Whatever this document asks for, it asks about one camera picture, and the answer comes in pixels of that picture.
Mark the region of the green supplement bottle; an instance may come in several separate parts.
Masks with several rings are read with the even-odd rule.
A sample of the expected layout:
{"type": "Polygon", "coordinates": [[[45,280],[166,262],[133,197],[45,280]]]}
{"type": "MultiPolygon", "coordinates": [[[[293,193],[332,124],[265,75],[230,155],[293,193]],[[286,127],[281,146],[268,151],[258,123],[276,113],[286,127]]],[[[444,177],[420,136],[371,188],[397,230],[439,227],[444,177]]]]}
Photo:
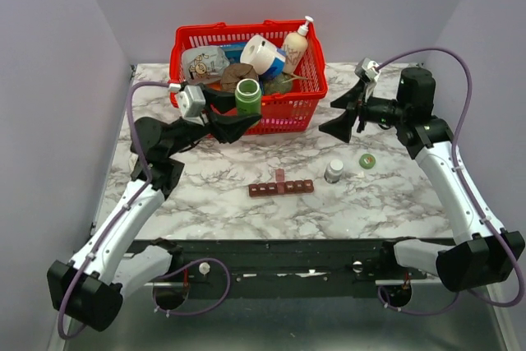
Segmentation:
{"type": "Polygon", "coordinates": [[[258,81],[249,78],[240,80],[234,94],[238,115],[261,113],[262,92],[258,81]]]}

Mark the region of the brown weekly pill organizer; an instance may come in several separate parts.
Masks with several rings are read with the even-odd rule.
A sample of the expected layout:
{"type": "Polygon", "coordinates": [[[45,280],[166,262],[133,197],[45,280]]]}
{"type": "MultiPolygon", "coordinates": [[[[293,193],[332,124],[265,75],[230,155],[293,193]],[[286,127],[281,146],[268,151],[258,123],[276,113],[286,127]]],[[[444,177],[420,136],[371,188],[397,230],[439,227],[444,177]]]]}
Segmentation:
{"type": "Polygon", "coordinates": [[[253,183],[247,186],[249,197],[301,195],[314,192],[314,184],[311,179],[286,180],[283,169],[275,170],[273,182],[253,183]]]}

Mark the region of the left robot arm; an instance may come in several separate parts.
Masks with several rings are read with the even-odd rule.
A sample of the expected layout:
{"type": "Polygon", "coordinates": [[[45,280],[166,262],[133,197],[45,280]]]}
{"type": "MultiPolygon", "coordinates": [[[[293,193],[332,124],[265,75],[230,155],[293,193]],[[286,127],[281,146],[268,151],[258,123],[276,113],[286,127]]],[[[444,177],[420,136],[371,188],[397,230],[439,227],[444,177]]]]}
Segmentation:
{"type": "Polygon", "coordinates": [[[106,330],[135,291],[153,279],[172,281],[182,273],[181,259],[157,242],[132,259],[124,257],[146,221],[178,185],[184,165],[172,156],[195,148],[207,136],[220,143],[234,143],[261,120],[260,112],[232,114],[237,107],[235,95],[186,81],[154,83],[175,94],[181,112],[176,121],[134,119],[133,96],[146,85],[144,81],[136,83],[127,95],[131,149],[138,160],[121,199],[68,262],[55,261],[47,272],[62,339],[71,337],[65,317],[83,327],[106,330]]]}

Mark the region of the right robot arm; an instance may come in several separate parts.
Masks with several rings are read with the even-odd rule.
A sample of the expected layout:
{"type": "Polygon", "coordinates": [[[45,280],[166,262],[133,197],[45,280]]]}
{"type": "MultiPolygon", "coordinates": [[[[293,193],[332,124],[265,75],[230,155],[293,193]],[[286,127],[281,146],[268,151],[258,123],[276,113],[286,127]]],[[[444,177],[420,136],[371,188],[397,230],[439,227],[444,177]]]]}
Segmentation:
{"type": "Polygon", "coordinates": [[[440,278],[451,292],[500,283],[513,270],[525,241],[518,231],[509,232],[485,206],[469,177],[459,151],[452,146],[447,122],[433,115],[436,81],[420,67],[401,71],[395,99],[373,95],[380,76],[369,59],[357,65],[357,84],[331,102],[342,114],[320,125],[321,132],[345,143],[367,123],[394,127],[399,142],[427,175],[450,221],[454,245],[445,246],[416,238],[399,238],[378,258],[379,271],[399,277],[408,268],[440,278]]]}

